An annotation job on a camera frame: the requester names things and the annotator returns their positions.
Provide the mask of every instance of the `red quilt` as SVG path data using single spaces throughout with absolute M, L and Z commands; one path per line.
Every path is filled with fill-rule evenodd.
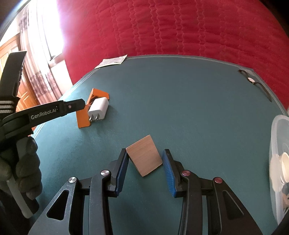
M 58 0 L 72 83 L 104 58 L 204 56 L 253 68 L 289 106 L 289 39 L 259 0 Z

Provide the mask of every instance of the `table surface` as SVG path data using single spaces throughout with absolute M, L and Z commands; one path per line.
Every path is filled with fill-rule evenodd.
M 62 98 L 87 100 L 97 88 L 109 93 L 109 107 L 105 119 L 90 127 L 78 129 L 71 113 L 35 130 L 43 182 L 40 211 L 69 177 L 92 177 L 122 148 L 151 135 L 159 153 L 170 149 L 199 177 L 222 177 L 263 234 L 271 234 L 277 226 L 268 176 L 271 123 L 286 112 L 274 94 L 271 103 L 239 68 L 202 57 L 140 56 L 85 75 Z M 178 232 L 182 198 L 171 196 L 162 166 L 141 177 L 130 162 L 120 196 L 109 203 L 115 235 Z M 207 234 L 205 201 L 203 207 Z

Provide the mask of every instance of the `sheer curtain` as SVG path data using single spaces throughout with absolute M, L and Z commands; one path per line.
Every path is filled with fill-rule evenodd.
M 27 51 L 25 68 L 40 104 L 57 101 L 61 92 L 48 67 L 47 45 L 43 41 L 42 1 L 31 0 L 23 9 L 20 21 L 21 50 Z

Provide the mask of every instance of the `watch face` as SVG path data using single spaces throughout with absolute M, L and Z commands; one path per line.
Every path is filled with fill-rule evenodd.
M 249 78 L 249 77 L 248 77 L 248 80 L 249 80 L 251 83 L 254 83 L 254 82 L 255 82 L 255 80 L 254 80 L 254 79 L 252 79 L 252 78 Z

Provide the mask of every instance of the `gloved hand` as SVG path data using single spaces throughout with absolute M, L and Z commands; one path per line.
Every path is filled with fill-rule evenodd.
M 28 138 L 25 149 L 25 155 L 16 164 L 16 183 L 20 192 L 26 192 L 31 200 L 40 195 L 42 191 L 41 172 L 39 169 L 40 160 L 36 153 L 37 144 L 32 137 Z M 0 153 L 0 189 L 11 195 L 6 180 L 12 176 L 12 169 L 5 159 L 11 154 L 11 149 L 7 149 Z

